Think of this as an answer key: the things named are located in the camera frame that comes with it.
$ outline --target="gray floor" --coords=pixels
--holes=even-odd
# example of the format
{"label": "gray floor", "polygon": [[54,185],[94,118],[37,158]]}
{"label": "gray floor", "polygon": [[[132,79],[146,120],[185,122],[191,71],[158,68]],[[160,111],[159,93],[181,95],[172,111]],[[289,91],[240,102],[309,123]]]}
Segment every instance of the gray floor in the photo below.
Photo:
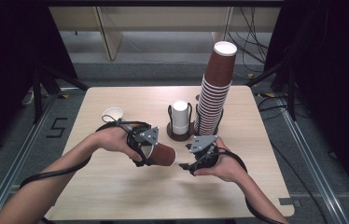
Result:
{"label": "gray floor", "polygon": [[[62,35],[80,81],[90,86],[199,85],[213,48],[209,33],[125,33],[116,60],[108,61],[98,33],[81,32],[76,35],[73,32],[63,32]],[[265,46],[269,45],[270,37],[270,34],[258,34],[258,40]],[[248,44],[246,48],[261,56],[255,46]],[[244,85],[249,80],[248,76],[258,76],[262,68],[262,63],[238,51],[233,85]],[[266,99],[258,96],[258,93],[272,92],[269,88],[272,79],[273,77],[270,77],[252,88],[257,104]],[[71,87],[65,82],[59,83],[61,87]],[[75,90],[65,91],[63,94],[65,97],[56,99],[53,103],[9,194],[16,191],[25,177],[39,172],[62,155],[84,92]],[[29,97],[30,94],[26,95],[24,101],[28,101]],[[297,104],[302,104],[300,99],[298,98]],[[265,101],[261,108],[277,104],[277,100],[271,99]],[[21,109],[1,138],[3,147],[0,148],[0,183],[32,128],[33,110],[33,103]],[[349,178],[341,165],[328,155],[329,145],[307,109],[297,106],[296,112],[297,125],[349,223]],[[277,108],[261,112],[261,117],[268,136],[278,147],[275,154],[296,208],[295,214],[288,220],[293,223],[324,223],[318,209],[320,206],[328,223],[338,223],[336,218],[332,217],[333,213],[329,211],[323,193],[316,185],[308,164],[300,153],[300,147],[285,120],[285,113]],[[51,129],[56,118],[66,118],[59,120],[61,127],[64,127],[63,136],[47,138],[49,134],[58,134],[58,131]],[[301,177],[302,183],[294,171]],[[315,197],[318,206],[307,189]],[[195,220],[185,220],[183,223],[193,223],[192,221]],[[254,218],[239,218],[236,221],[258,223]],[[209,223],[220,222],[222,221],[209,220]],[[200,220],[200,223],[207,223],[207,220]]]}

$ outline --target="forearm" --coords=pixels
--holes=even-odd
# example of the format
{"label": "forearm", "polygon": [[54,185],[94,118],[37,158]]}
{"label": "forearm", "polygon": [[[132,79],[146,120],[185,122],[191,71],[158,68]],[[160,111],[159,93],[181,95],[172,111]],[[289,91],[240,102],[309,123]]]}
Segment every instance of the forearm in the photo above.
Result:
{"label": "forearm", "polygon": [[253,178],[247,173],[243,173],[236,179],[235,183],[244,193],[245,198],[251,206],[260,214],[275,221],[288,223],[285,217],[273,205],[273,203],[262,192]]}
{"label": "forearm", "polygon": [[[42,173],[67,169],[82,163],[98,148],[88,136]],[[36,223],[54,205],[75,173],[37,180],[25,185],[0,211],[0,223]]]}

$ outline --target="white cup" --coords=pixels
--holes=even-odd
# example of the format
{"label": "white cup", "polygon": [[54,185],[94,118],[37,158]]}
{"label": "white cup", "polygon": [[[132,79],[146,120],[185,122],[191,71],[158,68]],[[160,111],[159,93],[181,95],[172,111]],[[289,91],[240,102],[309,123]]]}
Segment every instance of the white cup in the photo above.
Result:
{"label": "white cup", "polygon": [[185,134],[188,131],[188,103],[182,100],[172,106],[172,126],[175,134]]}
{"label": "white cup", "polygon": [[115,121],[115,120],[121,119],[123,114],[124,114],[124,112],[122,111],[121,108],[110,107],[110,108],[107,108],[107,110],[105,110],[105,112],[103,112],[102,120],[104,122]]}

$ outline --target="table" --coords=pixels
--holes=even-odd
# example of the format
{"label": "table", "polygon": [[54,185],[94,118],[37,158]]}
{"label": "table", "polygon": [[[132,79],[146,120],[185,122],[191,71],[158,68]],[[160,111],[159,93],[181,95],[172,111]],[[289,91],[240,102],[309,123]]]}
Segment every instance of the table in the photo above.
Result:
{"label": "table", "polygon": [[[176,150],[170,167],[136,167],[124,154],[98,149],[90,163],[78,171],[46,217],[52,220],[123,220],[252,217],[244,195],[233,183],[214,176],[192,176],[178,163],[193,163],[184,142],[166,133],[168,105],[182,99],[195,111],[201,86],[90,88],[78,112],[64,152],[103,125],[102,113],[112,106],[124,111],[128,121],[159,126],[159,142]],[[218,134],[245,162],[249,174],[286,217],[293,205],[251,90],[231,86]]]}

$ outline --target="human arm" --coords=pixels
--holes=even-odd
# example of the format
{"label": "human arm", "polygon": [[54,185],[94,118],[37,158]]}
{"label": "human arm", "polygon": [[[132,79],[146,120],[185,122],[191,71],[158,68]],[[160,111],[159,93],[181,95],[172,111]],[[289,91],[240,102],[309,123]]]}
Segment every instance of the human arm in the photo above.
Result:
{"label": "human arm", "polygon": [[[218,137],[216,145],[220,151],[229,150],[222,139]],[[239,162],[227,155],[220,155],[216,165],[212,168],[202,168],[194,172],[195,175],[215,175],[218,178],[234,182],[244,193],[251,206],[260,214],[270,219],[288,223],[285,217],[262,192],[253,178],[242,168]]]}
{"label": "human arm", "polygon": [[[127,146],[126,136],[127,133],[120,127],[92,133],[41,173],[74,167],[89,158],[98,148],[122,152],[131,159],[140,161],[141,157]],[[1,209],[0,223],[37,223],[54,205],[74,174],[40,179],[25,185]]]}

